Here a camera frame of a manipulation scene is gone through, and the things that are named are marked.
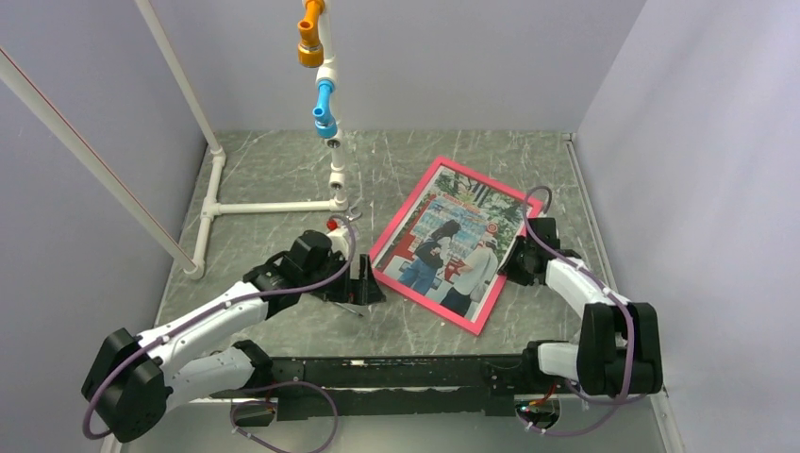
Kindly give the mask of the pink wooden photo frame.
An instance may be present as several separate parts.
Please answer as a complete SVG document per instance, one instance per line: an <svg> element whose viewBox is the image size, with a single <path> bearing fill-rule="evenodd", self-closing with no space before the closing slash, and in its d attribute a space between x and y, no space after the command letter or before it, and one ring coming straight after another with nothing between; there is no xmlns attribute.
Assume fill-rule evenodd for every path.
<svg viewBox="0 0 800 453"><path fill-rule="evenodd" d="M436 158L370 251L375 278L466 331L483 330L499 273L544 204L451 159Z"/></svg>

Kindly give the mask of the yellow black screwdriver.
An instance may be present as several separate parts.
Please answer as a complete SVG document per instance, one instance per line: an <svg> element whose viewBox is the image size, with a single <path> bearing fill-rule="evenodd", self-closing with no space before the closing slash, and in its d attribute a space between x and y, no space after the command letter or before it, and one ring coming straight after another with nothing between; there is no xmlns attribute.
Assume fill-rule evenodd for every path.
<svg viewBox="0 0 800 453"><path fill-rule="evenodd" d="M343 309L343 310L346 310L346 311L348 311L350 313L353 313L358 317L363 317L364 316L363 311L361 309L358 309L357 307L355 307L352 304L334 302L334 305L339 307L339 308L341 308L341 309Z"/></svg>

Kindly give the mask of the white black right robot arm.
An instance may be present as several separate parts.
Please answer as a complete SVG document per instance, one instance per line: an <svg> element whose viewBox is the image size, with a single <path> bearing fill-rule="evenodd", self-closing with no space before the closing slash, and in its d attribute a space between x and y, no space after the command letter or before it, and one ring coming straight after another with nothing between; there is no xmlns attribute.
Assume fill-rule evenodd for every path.
<svg viewBox="0 0 800 453"><path fill-rule="evenodd" d="M619 398L661 390L655 308L613 291L575 251L562 248L554 219L528 219L499 273L518 285L548 287L581 319L574 344L529 342L519 369L528 390L541 392L558 378L578 384L588 395Z"/></svg>

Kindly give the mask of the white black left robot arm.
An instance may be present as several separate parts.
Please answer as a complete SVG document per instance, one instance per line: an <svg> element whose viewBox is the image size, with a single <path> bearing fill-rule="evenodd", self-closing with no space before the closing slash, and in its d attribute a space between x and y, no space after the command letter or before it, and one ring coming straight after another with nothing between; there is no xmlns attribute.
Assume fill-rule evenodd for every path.
<svg viewBox="0 0 800 453"><path fill-rule="evenodd" d="M203 306L138 334L120 328L102 342L81 393L88 402L82 430L127 443L169 411L224 391L263 394L275 383L273 359L250 340L207 355L213 345L267 321L309 294L322 301L370 305L385 297L367 255L357 252L353 226L306 230L292 246L252 268Z"/></svg>

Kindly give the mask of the silver combination wrench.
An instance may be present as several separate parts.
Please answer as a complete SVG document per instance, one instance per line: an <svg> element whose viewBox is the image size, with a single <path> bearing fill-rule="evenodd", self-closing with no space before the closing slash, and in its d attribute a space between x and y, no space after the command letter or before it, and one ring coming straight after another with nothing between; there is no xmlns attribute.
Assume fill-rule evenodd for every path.
<svg viewBox="0 0 800 453"><path fill-rule="evenodd" d="M355 222L362 216L362 212L358 206L349 206L345 210L345 216L350 222Z"/></svg>

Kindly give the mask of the blue pipe fitting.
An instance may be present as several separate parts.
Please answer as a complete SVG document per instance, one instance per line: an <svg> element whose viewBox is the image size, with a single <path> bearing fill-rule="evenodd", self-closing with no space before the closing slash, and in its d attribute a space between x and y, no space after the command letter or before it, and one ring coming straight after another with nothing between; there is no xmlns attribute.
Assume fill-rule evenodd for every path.
<svg viewBox="0 0 800 453"><path fill-rule="evenodd" d="M331 97L335 84L330 80L317 83L317 102L312 111L317 134L323 139L332 139L338 132L337 120L331 108Z"/></svg>

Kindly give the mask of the white PVC pipe stand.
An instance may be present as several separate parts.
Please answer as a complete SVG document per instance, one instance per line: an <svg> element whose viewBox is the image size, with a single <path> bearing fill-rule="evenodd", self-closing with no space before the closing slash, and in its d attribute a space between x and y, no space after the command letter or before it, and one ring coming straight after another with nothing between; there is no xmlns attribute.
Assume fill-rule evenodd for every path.
<svg viewBox="0 0 800 453"><path fill-rule="evenodd" d="M331 108L338 132L319 141L330 158L327 187L319 199L291 200L278 185L275 164L253 190L268 194L258 202L226 199L228 177L243 172L247 149L262 131L291 126L312 101L317 83L339 86L332 47L330 4L319 20L324 62L317 68L297 58L305 1L139 1L136 6L183 94L207 143L208 185L194 218L197 234L192 260L204 266L208 241L217 218L225 215L325 211L344 212L355 206L346 192L343 133L337 119L335 92Z"/></svg>

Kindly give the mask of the orange pipe fitting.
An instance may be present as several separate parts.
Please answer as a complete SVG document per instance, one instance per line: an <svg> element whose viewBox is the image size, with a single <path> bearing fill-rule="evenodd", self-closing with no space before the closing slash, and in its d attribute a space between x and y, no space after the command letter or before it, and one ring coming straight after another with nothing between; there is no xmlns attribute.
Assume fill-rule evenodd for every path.
<svg viewBox="0 0 800 453"><path fill-rule="evenodd" d="M304 16L297 23L300 41L297 45L298 62L308 68L317 68L324 62L324 47L319 32L319 20L325 12L323 0L306 0Z"/></svg>

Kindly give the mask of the white diagonal pole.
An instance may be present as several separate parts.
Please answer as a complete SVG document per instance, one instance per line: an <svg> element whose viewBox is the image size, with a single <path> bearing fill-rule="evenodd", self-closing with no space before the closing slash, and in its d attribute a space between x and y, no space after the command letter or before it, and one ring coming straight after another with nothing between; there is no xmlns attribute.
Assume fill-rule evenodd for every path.
<svg viewBox="0 0 800 453"><path fill-rule="evenodd" d="M78 161L132 215L145 231L190 277L203 275L196 263L144 204L127 188L76 128L63 116L6 50L1 51L1 80L25 106L58 138Z"/></svg>

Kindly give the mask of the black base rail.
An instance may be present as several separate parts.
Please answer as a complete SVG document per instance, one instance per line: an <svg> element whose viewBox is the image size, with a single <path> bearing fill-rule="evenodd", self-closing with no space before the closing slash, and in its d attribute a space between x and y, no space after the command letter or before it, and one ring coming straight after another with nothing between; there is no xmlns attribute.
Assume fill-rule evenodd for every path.
<svg viewBox="0 0 800 453"><path fill-rule="evenodd" d="M280 421L341 416L478 413L515 416L518 407L565 394L559 377L523 353L389 357L275 357L272 374L215 398L267 399Z"/></svg>

